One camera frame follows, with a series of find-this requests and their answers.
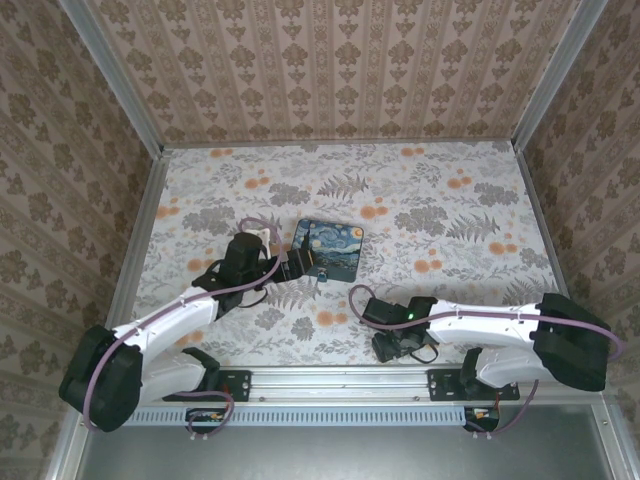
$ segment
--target beige wallpaper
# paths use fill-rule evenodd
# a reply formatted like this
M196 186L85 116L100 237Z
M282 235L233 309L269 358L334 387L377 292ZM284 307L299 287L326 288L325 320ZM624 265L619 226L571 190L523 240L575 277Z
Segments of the beige wallpaper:
M0 2L0 478L46 469L58 385L105 319L149 167L57 2Z
M571 293L629 342L611 376L640 440L640 1L609 1L526 157Z
M90 0L170 144L510 137L579 0Z

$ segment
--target metal bar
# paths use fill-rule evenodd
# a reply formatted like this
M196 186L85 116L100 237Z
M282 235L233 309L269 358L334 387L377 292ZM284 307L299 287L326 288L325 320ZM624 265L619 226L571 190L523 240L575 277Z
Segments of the metal bar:
M69 408L65 415L56 448L51 457L46 480L75 480L89 431L80 425L78 412Z
M145 253L149 245L153 220L160 202L168 165L168 160L162 158L151 166L138 216L131 233L129 247L124 257L120 278L113 294L111 308L107 314L107 328L127 323L131 317L137 285L142 274ZM69 408L49 464L47 480L75 479L88 434L87 429L80 426L80 421L80 415Z
M124 424L125 427L186 426L188 407L141 407ZM193 426L216 426L219 422L193 422ZM239 405L229 419L229 426L286 427L399 427L461 426L466 423L464 408L451 406L413 407L274 407Z
M165 145L167 149L190 149L190 148L227 148L227 147L301 147L306 145L371 145L371 144L396 144L396 143L478 143L478 142L509 142L511 139L505 137L486 137L478 139L461 139L461 138L384 138L384 139L362 139L349 140L344 139L326 139L326 140L266 140L264 142L206 142L206 143L168 143Z
M589 0L578 5L513 133L516 150L524 150L531 139L606 4L607 0Z
M547 226L547 221L544 218L542 206L540 205L540 199L538 198L538 194L533 184L533 178L531 178L531 172L529 172L529 167L527 166L524 152L522 151L522 149L517 147L515 151L516 158L518 160L518 166L520 167L520 173L522 174L522 179L524 180L524 186L527 190L527 194L529 195L529 201L531 202L531 209L533 210L533 214L536 217L536 221L538 222L538 229L540 230L544 248L547 251L547 256L549 257L549 263L551 264L553 276L555 277L556 283L558 284L558 290L560 290L560 293L562 293L565 297L569 297L569 289L567 288L567 283L564 280L562 268L560 267L560 261L558 260L556 249L553 246L551 233L549 233L549 227Z
M640 462L620 407L603 398L591 408L614 478L639 479Z
M107 314L105 326L107 328L117 327L123 323L129 323L133 304L136 300L138 282L142 275L142 267L146 257L153 222L156 218L156 210L160 203L162 187L164 186L169 160L166 156L151 165L147 185L140 202L140 208L133 226L127 253L122 263L122 270L116 290L111 300L111 308Z
M435 364L415 366L370 367L242 367L251 370L249 404L269 407L291 406L403 406L490 405L493 401L432 402L429 398L427 370L459 368L460 365ZM532 384L520 385L521 398L505 401L518 405L531 392ZM558 383L543 383L535 397L537 405L594 405L602 401L599 393L583 392ZM153 402L144 407L164 407L166 402ZM192 406L189 402L172 402L174 406ZM219 402L198 402L199 406L215 406Z

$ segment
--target metal frame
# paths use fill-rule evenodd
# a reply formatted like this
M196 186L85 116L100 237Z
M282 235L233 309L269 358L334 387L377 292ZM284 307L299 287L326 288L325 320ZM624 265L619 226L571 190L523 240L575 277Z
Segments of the metal frame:
M547 221L544 218L542 206L540 205L540 199L538 198L535 186L533 185L533 179L531 178L529 167L527 166L527 162L524 158L524 153L521 149L518 148L514 148L514 151L516 154L516 159L518 161L518 166L520 167L520 174L522 175L527 195L529 195L531 209L533 210L533 214L536 217L538 228L540 229L540 235L542 236L542 241L544 243L544 248L547 251L547 256L549 257L551 271L553 272L553 276L556 278L556 283L558 284L558 290L560 290L560 293L562 293L564 296L568 297L569 289L567 288L567 282L565 282L564 280L564 274L562 273L562 268L560 268L560 261L558 260L556 249L553 246L553 240L551 240L549 227L547 227Z
M160 194L165 184L168 163L173 151L165 154L156 162L147 182L147 188L140 207L138 219L134 226L131 243L127 250L125 267L118 281L112 309L109 312L108 325L114 326L130 317L135 300L136 284L139 281L144 263L144 252L155 218L155 211L160 201ZM524 157L518 155L518 163L527 184L532 205L535 207L535 190L532 189L528 170L524 165ZM536 217L541 222L541 211ZM543 221L540 223L545 242L549 241L548 231ZM549 243L549 257L554 250ZM558 285L564 289L564 280L559 269L554 267ZM325 367L244 367L252 371L252 391L248 405L252 408L292 407L351 407L369 408L371 406L390 407L393 409L415 409L416 407L440 408L469 405L469 402L431 402L429 398L426 371L437 368L452 368L456 365L433 364L395 365L395 366L325 366ZM228 370L243 369L234 366ZM505 404L517 405L531 391L531 384L521 384L521 399ZM491 402L472 402L482 406ZM541 384L536 392L536 405L591 405L598 421L599 435L609 466L616 480L638 479L637 457L633 450L633 442L624 424L622 416L612 393L589 393L570 389L557 383ZM199 402L199 407L219 406L215 402ZM167 406L186 407L193 404L183 402L151 403L141 407L166 408ZM88 437L82 419L78 413L69 410L64 421L58 444L54 451L47 480L75 480Z
M578 5L513 133L516 150L524 150L531 139L606 5L607 0Z

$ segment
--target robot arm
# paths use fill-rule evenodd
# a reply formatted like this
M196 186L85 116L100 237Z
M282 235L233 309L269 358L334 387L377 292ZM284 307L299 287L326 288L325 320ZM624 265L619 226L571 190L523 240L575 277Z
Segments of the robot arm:
M165 350L184 335L205 327L240 305L245 291L242 286L260 282L276 267L277 259L268 254L268 245L268 229L240 232L229 243L224 259L211 265L177 299L144 318L111 331L102 326L89 329L60 385L60 397L82 412L91 377L105 352L117 341L122 344L104 365L90 404L91 420L103 431L121 426L140 401L149 402L176 392L192 391L202 382L208 382L213 376L209 374L217 375L219 364L215 360L203 352L190 351L194 349L186 349L177 355L170 355ZM269 281L279 283L297 279L312 265L313 258L308 250L286 252ZM236 291L228 292L234 287ZM167 310L166 314L141 328Z
M459 305L433 297L413 297L403 307L372 298L363 318L374 328L393 328L374 335L373 349L381 362L427 344L481 344L465 358L463 373L469 382L502 388L518 381L557 380L580 390L603 390L609 340L593 329L530 319L540 315L610 331L602 320L554 293L545 294L540 303L513 307ZM403 328L414 318L425 321Z

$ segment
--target floor mat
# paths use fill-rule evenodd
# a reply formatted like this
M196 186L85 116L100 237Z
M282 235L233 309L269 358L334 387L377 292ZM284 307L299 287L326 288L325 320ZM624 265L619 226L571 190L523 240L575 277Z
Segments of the floor mat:
M238 222L264 218L286 248L300 218L360 227L358 283L386 301L415 295L511 305L557 291L507 141L179 149L171 156L134 315L176 298L224 256ZM271 285L176 349L196 345L226 365L375 364L374 332L349 310L352 284L315 278ZM366 296L358 296L364 308ZM469 345L442 345L459 362ZM430 351L420 352L428 359ZM402 363L415 363L407 358Z

